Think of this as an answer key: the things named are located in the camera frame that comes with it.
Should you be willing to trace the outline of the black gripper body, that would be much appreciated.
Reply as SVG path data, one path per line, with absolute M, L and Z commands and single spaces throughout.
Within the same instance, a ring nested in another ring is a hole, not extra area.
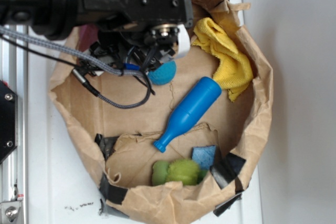
M 178 25 L 193 24 L 191 0 L 79 0 L 78 24 L 119 32 L 139 47 L 177 46 Z M 178 59 L 164 56 L 161 62 Z

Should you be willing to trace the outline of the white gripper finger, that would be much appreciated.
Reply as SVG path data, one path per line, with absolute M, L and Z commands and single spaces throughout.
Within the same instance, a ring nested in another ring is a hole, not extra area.
M 189 34 L 183 24 L 177 26 L 179 29 L 178 37 L 177 37 L 177 58 L 185 57 L 190 50 L 190 37 Z

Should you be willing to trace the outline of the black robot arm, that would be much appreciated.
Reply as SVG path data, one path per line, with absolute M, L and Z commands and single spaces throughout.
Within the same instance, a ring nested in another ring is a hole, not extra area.
M 1 0 L 1 24 L 27 25 L 49 40 L 94 24 L 103 49 L 173 45 L 193 23 L 191 0 Z

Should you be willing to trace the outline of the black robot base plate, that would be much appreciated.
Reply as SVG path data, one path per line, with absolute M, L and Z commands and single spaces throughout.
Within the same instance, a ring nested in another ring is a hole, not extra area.
M 1 80 L 1 164 L 18 145 L 18 97 L 8 84 Z

